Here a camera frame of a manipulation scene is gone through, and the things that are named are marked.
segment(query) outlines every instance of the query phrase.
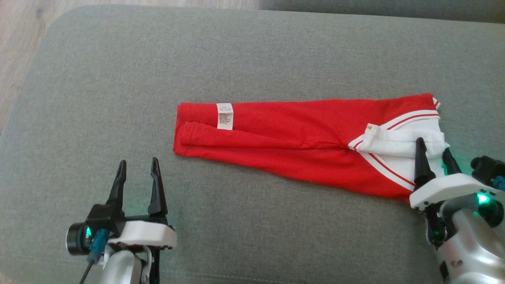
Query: folded shirt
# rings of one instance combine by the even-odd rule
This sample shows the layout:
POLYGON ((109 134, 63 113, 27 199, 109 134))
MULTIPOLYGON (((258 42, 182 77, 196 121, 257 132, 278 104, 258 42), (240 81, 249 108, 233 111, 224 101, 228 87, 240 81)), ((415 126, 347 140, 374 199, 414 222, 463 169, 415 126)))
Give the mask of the folded shirt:
POLYGON ((173 150, 408 202, 415 141, 443 175, 448 145, 429 93, 388 100, 192 104, 177 107, 173 150))

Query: black cable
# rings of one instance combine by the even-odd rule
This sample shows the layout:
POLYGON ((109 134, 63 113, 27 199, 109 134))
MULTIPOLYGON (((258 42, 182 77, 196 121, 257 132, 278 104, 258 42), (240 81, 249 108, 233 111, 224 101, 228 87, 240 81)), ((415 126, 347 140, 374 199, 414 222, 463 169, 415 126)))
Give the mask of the black cable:
POLYGON ((91 270, 92 266, 93 266, 93 262, 90 262, 88 264, 88 267, 86 268, 86 271, 84 272, 84 275, 82 276, 81 282, 79 282, 79 284, 84 284, 84 281, 86 280, 86 277, 88 276, 88 273, 91 270))

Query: wooden floor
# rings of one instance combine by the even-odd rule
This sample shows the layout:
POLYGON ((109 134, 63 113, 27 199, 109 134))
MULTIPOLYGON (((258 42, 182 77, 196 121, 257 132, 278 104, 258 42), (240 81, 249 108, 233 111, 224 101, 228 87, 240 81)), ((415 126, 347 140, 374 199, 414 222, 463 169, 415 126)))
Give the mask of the wooden floor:
POLYGON ((0 133, 47 28, 66 11, 103 4, 255 10, 260 3, 261 0, 0 0, 0 133))

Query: green led light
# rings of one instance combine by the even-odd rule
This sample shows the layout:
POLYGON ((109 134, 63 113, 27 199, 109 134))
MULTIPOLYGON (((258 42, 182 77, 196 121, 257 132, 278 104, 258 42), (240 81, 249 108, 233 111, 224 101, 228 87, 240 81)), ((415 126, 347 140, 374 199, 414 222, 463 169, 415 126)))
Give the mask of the green led light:
POLYGON ((477 193, 477 200, 479 201, 479 204, 482 204, 488 202, 489 197, 485 194, 477 193))

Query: cable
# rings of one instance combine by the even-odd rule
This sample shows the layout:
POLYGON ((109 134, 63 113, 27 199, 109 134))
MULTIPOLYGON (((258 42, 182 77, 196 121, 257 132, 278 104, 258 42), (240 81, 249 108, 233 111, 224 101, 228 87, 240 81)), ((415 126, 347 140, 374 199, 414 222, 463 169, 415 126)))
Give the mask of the cable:
POLYGON ((100 261, 100 257, 102 257, 102 253, 105 250, 105 246, 107 245, 107 241, 109 240, 109 230, 100 229, 96 232, 96 236, 91 242, 91 247, 89 247, 89 254, 87 257, 87 261, 89 262, 84 275, 82 276, 81 282, 79 284, 83 284, 88 276, 91 267, 94 264, 97 264, 100 261))
POLYGON ((89 271, 91 270, 91 267, 92 267, 92 266, 93 266, 93 263, 92 263, 92 262, 90 262, 90 263, 88 264, 88 267, 86 268, 86 271, 84 272, 84 275, 82 276, 82 278, 81 278, 81 282, 79 282, 79 284, 84 284, 84 281, 86 280, 86 277, 88 276, 88 273, 89 273, 89 271))

